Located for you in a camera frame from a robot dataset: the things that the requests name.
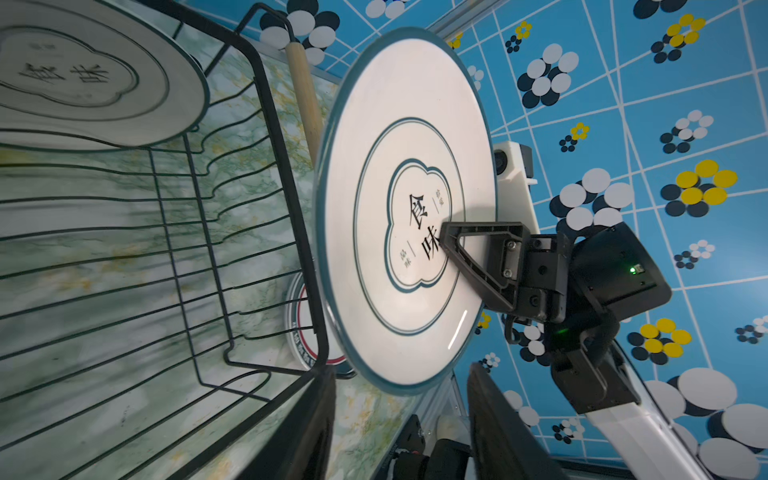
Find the white plate red green rim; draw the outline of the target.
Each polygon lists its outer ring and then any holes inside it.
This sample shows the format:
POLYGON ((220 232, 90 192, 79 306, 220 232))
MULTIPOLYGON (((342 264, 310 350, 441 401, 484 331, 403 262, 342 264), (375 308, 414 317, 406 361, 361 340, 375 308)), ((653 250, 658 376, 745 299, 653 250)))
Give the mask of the white plate red green rim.
MULTIPOLYGON (((293 355, 305 369, 309 370, 319 357, 319 343, 313 330, 313 320, 307 299, 303 276, 297 273, 291 279, 287 290, 284 323, 287 342, 293 355)), ((329 323, 326 323, 326 330, 329 347, 327 364, 335 370, 338 379, 353 378, 356 372, 330 331, 329 323)))

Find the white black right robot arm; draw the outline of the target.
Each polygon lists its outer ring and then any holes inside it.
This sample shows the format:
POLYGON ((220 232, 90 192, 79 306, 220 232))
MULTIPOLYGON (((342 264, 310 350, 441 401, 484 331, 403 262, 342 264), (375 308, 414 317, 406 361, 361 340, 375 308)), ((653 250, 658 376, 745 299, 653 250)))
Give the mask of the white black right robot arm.
POLYGON ((636 478, 707 477, 616 340, 623 320, 671 297, 627 225, 575 241, 519 222, 447 222, 439 241, 482 306, 500 316, 508 343, 523 327, 540 327, 555 385, 636 478))

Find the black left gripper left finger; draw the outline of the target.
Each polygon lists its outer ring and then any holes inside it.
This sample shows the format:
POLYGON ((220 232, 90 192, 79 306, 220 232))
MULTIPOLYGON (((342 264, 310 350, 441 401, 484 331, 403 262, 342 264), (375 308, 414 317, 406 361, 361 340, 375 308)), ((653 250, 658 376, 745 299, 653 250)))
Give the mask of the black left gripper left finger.
POLYGON ((324 368, 238 477, 324 479, 332 443, 335 401, 335 374, 324 368))

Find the black wire dish rack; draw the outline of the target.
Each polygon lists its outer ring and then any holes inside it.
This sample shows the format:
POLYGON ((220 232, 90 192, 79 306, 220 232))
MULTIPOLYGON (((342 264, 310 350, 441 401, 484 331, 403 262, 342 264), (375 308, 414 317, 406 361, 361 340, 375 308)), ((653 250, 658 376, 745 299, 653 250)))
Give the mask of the black wire dish rack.
POLYGON ((1 142, 1 475, 240 479, 322 368, 287 342, 291 279, 314 274, 261 49, 299 32, 258 3, 103 1, 200 66, 202 120, 152 146, 1 142))

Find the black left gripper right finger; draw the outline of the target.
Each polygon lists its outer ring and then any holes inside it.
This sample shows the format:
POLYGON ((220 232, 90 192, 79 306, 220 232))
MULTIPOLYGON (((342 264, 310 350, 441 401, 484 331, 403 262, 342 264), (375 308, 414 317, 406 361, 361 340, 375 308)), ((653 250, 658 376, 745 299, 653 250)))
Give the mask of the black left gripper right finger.
POLYGON ((470 367, 467 396, 477 478, 552 477, 552 459, 478 364, 470 367))

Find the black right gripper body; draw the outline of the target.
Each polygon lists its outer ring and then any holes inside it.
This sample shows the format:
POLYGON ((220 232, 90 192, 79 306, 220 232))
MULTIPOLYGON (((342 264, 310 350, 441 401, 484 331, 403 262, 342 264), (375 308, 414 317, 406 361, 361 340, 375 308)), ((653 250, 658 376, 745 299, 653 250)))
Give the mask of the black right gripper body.
POLYGON ((568 268, 573 241, 563 233, 531 235, 525 244, 514 323, 562 323, 566 313, 568 268))

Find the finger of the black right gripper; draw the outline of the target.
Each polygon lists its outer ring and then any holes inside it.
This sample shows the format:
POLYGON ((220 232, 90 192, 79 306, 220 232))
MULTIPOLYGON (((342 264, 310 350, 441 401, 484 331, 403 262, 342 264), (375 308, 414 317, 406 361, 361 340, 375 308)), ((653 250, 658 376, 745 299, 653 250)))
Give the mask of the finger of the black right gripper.
POLYGON ((521 222, 445 222, 439 243, 483 304, 496 312, 518 306, 531 239, 521 222))

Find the white plate green cloud outline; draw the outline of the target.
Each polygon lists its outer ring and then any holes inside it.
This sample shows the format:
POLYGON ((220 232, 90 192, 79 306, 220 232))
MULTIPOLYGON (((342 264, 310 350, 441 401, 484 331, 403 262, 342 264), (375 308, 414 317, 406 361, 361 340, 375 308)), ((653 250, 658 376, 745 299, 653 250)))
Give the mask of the white plate green cloud outline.
POLYGON ((403 27, 344 78, 317 164, 315 263, 323 308, 354 369, 415 395, 455 365, 481 298, 440 241, 446 222, 493 222, 486 115, 458 55, 403 27))

